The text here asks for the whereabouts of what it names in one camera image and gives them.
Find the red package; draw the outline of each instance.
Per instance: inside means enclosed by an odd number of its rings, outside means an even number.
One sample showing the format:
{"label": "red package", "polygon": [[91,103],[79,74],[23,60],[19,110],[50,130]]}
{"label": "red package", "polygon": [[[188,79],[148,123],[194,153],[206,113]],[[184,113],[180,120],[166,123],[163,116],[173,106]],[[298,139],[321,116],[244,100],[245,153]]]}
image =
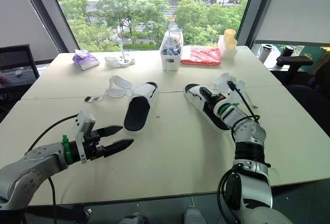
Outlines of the red package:
{"label": "red package", "polygon": [[217,47],[191,46],[190,59],[182,59],[182,64],[218,66],[221,64],[220,52]]}

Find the black chair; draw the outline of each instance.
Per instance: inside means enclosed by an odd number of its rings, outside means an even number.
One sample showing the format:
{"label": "black chair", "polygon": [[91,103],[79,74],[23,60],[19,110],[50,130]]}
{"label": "black chair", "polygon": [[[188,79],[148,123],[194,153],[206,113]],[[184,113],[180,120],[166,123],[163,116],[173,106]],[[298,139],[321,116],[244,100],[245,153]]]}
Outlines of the black chair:
{"label": "black chair", "polygon": [[330,137],[330,61],[318,69],[315,76],[307,82],[308,87],[306,85],[290,85],[299,67],[310,64],[307,58],[279,57],[277,61],[284,65],[290,65],[290,67],[294,64],[294,70],[290,71],[289,69],[285,77],[284,84],[287,84],[285,87]]}
{"label": "black chair", "polygon": [[0,48],[0,122],[38,77],[29,45]]}

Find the purple package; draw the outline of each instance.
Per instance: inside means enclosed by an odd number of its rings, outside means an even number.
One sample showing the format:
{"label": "purple package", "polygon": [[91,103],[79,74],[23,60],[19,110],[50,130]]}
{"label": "purple package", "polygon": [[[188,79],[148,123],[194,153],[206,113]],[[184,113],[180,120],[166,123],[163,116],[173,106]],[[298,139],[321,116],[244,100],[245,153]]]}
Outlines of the purple package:
{"label": "purple package", "polygon": [[88,70],[89,68],[95,67],[100,64],[100,62],[89,53],[87,50],[75,50],[76,54],[73,56],[72,60],[82,71]]}

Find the glass window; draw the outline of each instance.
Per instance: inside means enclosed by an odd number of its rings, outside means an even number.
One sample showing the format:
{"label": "glass window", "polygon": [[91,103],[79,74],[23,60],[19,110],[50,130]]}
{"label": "glass window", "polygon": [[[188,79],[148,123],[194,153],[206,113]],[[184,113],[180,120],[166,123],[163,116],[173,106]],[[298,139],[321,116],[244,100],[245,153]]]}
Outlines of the glass window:
{"label": "glass window", "polygon": [[57,0],[80,48],[156,50],[178,25],[185,44],[212,45],[227,28],[238,30],[248,0]]}

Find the yellow cup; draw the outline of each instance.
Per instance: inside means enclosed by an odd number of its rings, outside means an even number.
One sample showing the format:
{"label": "yellow cup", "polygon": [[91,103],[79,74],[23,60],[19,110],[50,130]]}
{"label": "yellow cup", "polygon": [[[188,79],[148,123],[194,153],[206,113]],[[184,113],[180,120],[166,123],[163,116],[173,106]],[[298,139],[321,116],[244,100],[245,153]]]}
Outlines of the yellow cup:
{"label": "yellow cup", "polygon": [[237,40],[234,38],[228,38],[225,42],[226,48],[229,50],[235,49],[235,46],[237,45]]}
{"label": "yellow cup", "polygon": [[235,34],[236,34],[236,31],[235,30],[233,30],[233,29],[226,29],[225,30],[225,33],[223,35],[224,41],[226,41],[229,38],[234,38]]}

